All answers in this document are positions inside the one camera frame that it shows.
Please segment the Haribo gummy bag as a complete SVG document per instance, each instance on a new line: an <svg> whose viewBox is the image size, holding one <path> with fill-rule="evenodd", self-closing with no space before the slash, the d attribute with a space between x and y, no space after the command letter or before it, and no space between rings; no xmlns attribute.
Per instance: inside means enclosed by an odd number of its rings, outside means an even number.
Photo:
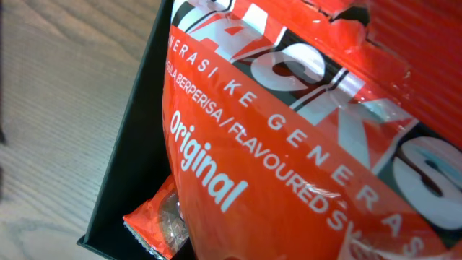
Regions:
<svg viewBox="0 0 462 260"><path fill-rule="evenodd" d="M174 178L169 175L157 193L132 213L124 226L156 259L171 259L189 238Z"/></svg>

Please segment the red Hacks candy bag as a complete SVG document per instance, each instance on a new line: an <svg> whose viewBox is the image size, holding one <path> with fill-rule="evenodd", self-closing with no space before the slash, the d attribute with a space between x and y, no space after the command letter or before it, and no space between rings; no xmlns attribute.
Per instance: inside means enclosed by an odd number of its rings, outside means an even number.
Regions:
<svg viewBox="0 0 462 260"><path fill-rule="evenodd" d="M162 100L199 259L459 259L459 1L174 1Z"/></svg>

